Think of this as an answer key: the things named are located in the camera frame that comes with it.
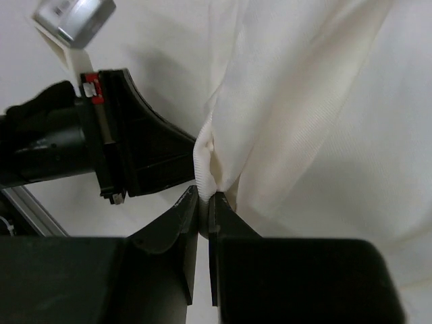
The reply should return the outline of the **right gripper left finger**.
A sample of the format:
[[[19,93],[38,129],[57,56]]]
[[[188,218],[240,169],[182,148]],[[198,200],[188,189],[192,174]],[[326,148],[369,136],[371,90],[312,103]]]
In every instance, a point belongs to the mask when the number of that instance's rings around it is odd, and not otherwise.
[[[127,238],[1,238],[2,323],[184,323],[198,192]]]

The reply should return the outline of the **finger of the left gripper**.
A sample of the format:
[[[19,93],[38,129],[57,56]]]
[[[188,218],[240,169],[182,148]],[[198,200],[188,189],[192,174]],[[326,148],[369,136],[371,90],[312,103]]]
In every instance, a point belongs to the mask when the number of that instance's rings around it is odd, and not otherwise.
[[[103,70],[101,85],[117,124],[129,196],[153,194],[193,180],[195,138],[153,110],[127,69]]]

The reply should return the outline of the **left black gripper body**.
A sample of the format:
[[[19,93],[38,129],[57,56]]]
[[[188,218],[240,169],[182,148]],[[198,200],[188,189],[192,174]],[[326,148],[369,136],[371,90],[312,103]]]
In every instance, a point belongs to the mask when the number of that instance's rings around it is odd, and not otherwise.
[[[100,195],[126,197],[121,136],[102,72],[56,83],[1,115],[1,188],[95,173]]]

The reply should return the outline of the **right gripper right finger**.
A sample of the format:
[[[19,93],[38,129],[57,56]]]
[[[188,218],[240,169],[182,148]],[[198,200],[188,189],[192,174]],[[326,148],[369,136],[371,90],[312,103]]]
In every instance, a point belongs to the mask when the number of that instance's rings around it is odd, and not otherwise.
[[[404,323],[379,251],[369,242],[266,238],[222,193],[209,203],[209,267],[221,323]]]

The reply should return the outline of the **white pleated skirt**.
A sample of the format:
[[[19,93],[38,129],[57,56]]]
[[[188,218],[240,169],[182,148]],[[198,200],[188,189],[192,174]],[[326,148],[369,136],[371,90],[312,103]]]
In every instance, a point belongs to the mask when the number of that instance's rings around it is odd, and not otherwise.
[[[362,238],[431,322],[431,2],[212,1],[203,203],[261,234]]]

